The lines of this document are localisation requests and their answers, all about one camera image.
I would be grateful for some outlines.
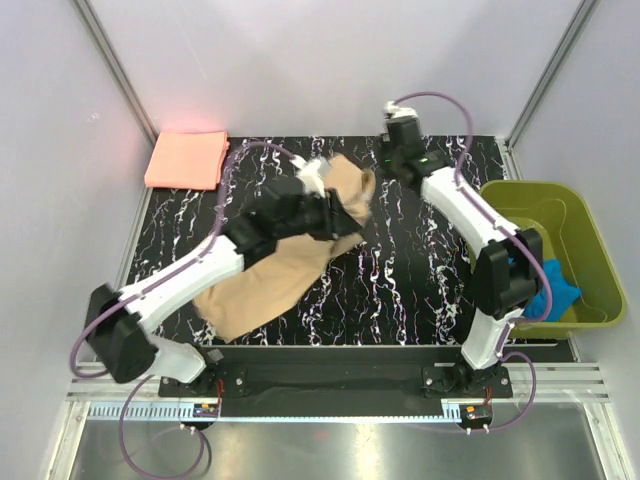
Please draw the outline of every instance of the black marble tabletop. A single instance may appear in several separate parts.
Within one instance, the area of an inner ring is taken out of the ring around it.
[[[248,139],[231,139],[231,149]],[[375,137],[269,138],[304,158],[342,153],[377,170]],[[462,137],[425,139],[429,149],[454,157]],[[292,174],[286,157],[257,149],[233,172],[225,216],[253,199],[265,180]],[[504,178],[492,137],[478,137],[467,155],[465,178],[475,187]],[[155,189],[128,278],[136,282],[193,249],[216,214],[215,192]],[[454,343],[473,315],[465,285],[470,265],[464,242],[433,207],[396,181],[377,178],[365,242],[333,260],[299,303],[261,328],[238,338],[249,345],[430,345]],[[222,343],[191,303],[167,319],[159,335],[205,346]]]

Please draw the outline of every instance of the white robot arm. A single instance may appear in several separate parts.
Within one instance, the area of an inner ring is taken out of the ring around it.
[[[460,232],[476,258],[471,280],[476,311],[462,345],[462,360],[451,378],[464,390],[491,374],[502,358],[514,320],[542,286],[535,268],[510,236],[520,240],[538,263],[542,260],[542,238],[534,229],[521,231],[496,212],[456,174],[442,152],[426,151],[415,110],[389,102],[385,114],[387,132],[380,138],[385,173],[436,207]]]
[[[534,269],[503,232],[517,236],[538,261],[542,241],[534,230],[520,231],[500,216],[464,180],[460,183],[448,158],[440,152],[427,153],[415,111],[388,104],[386,113],[383,170],[440,210],[477,258],[471,282],[477,308],[462,358],[449,380],[456,390],[471,389],[493,374],[512,320],[540,290]],[[146,372],[176,379],[196,393],[210,390],[214,375],[207,368],[217,359],[193,345],[153,335],[157,327],[206,288],[273,253],[281,238],[308,233],[330,240],[361,228],[343,210],[337,193],[325,190],[322,179],[330,168],[328,162],[305,162],[298,157],[293,163],[296,176],[279,177],[266,185],[249,209],[225,225],[215,242],[207,237],[177,262],[118,292],[107,285],[93,292],[87,324],[117,302],[133,297],[87,338],[116,382],[126,383]]]

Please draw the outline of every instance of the pink towel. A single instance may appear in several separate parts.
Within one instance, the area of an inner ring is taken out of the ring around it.
[[[162,132],[144,183],[147,187],[215,190],[228,147],[226,132]]]

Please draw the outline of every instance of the white wall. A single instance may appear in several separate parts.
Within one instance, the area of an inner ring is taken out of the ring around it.
[[[0,8],[0,471],[36,479],[150,146],[67,0]]]
[[[627,449],[640,473],[640,3],[601,2],[533,123],[516,146],[526,179],[576,188],[587,200],[623,283],[628,313],[579,336],[601,365]]]
[[[579,0],[91,0],[157,129],[378,134],[383,104],[441,90],[506,135]],[[425,132],[463,131],[421,100]]]

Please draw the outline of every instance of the tan fabric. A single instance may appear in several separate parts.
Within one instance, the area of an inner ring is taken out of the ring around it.
[[[361,225],[369,216],[375,189],[371,170],[362,171],[344,156],[330,160],[325,178],[345,210]],[[235,277],[211,287],[193,303],[199,315],[229,342],[291,309],[324,272],[327,263],[362,242],[359,234],[322,242],[309,235],[280,240],[276,252]]]

